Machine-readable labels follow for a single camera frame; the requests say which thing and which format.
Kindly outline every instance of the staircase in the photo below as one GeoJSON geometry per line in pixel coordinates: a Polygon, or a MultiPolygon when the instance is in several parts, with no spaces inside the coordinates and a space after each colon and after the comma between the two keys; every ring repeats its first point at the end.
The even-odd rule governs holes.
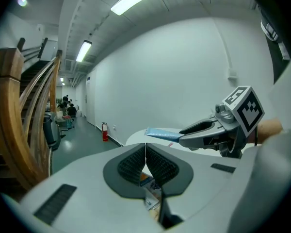
{"type": "MultiPolygon", "coordinates": [[[[38,61],[35,63],[32,67],[27,69],[22,75],[20,79],[20,93],[19,96],[23,93],[27,85],[31,82],[31,80],[36,76],[36,74],[48,63],[48,61],[38,61]]],[[[53,66],[50,65],[50,67],[42,74],[41,78],[38,80],[38,82],[35,84],[34,88],[32,89],[31,93],[29,94],[25,105],[21,111],[21,118],[22,123],[25,120],[25,115],[27,110],[29,109],[29,105],[31,100],[34,97],[34,93],[38,89],[40,83],[43,81],[44,77],[46,76],[47,72],[51,69],[53,66]]],[[[35,103],[31,123],[29,126],[29,133],[28,133],[28,144],[30,146],[30,138],[31,138],[31,131],[32,131],[32,121],[33,116],[35,114],[36,107],[38,105],[39,99],[41,97],[41,94],[39,95],[38,101],[35,103]]],[[[23,188],[23,186],[20,184],[20,182],[17,180],[16,176],[13,174],[9,166],[6,164],[4,157],[2,153],[0,152],[0,192],[5,193],[9,195],[10,197],[14,198],[15,200],[19,201],[22,196],[26,193],[26,189],[23,188]]]]}

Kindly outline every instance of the red fire extinguisher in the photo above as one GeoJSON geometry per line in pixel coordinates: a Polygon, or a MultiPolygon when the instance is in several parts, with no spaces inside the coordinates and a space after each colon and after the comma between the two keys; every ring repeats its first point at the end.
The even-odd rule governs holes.
{"type": "Polygon", "coordinates": [[[107,128],[107,123],[103,122],[101,126],[101,131],[102,131],[102,140],[104,142],[108,141],[108,128],[107,128]]]}

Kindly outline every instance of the blue cloth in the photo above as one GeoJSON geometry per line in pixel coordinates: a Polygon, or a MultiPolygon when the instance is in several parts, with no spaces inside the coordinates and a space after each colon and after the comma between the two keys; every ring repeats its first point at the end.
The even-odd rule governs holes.
{"type": "Polygon", "coordinates": [[[179,142],[179,138],[183,136],[183,134],[153,128],[147,128],[147,130],[145,131],[145,135],[171,142],[179,142]]]}

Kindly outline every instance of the hallway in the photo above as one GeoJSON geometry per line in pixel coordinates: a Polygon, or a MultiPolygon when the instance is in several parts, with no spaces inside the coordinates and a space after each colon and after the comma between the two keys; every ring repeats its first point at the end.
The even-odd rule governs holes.
{"type": "Polygon", "coordinates": [[[53,152],[53,174],[87,155],[92,155],[117,148],[112,142],[103,142],[101,132],[86,121],[85,117],[77,117],[75,128],[63,131],[66,136],[61,140],[60,146],[53,152]]]}

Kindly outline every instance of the white wall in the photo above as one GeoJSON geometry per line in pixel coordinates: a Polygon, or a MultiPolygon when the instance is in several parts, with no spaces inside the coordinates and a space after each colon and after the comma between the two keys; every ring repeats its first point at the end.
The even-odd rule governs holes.
{"type": "MultiPolygon", "coordinates": [[[[22,37],[26,40],[24,49],[37,47],[42,43],[43,34],[41,27],[29,24],[7,12],[0,21],[0,48],[16,48],[19,39],[22,37]]],[[[26,62],[22,71],[25,71],[37,61],[38,59],[34,58],[26,62]]]]}
{"type": "Polygon", "coordinates": [[[181,129],[207,117],[238,85],[253,86],[265,118],[274,117],[266,97],[273,67],[259,15],[223,6],[209,11],[215,20],[202,7],[182,8],[118,38],[88,74],[87,104],[95,108],[87,109],[88,120],[107,122],[110,136],[125,144],[147,127],[181,129]],[[231,67],[237,82],[227,79],[231,67]]]}
{"type": "Polygon", "coordinates": [[[63,98],[63,88],[61,86],[56,87],[56,98],[57,99],[63,98]]]}
{"type": "Polygon", "coordinates": [[[72,103],[74,104],[76,101],[76,89],[64,85],[63,86],[63,96],[66,96],[66,95],[68,95],[69,100],[72,99],[72,103]]]}
{"type": "Polygon", "coordinates": [[[86,77],[84,77],[78,86],[76,87],[76,102],[75,106],[79,106],[79,109],[82,111],[82,115],[86,116],[86,77]]]}

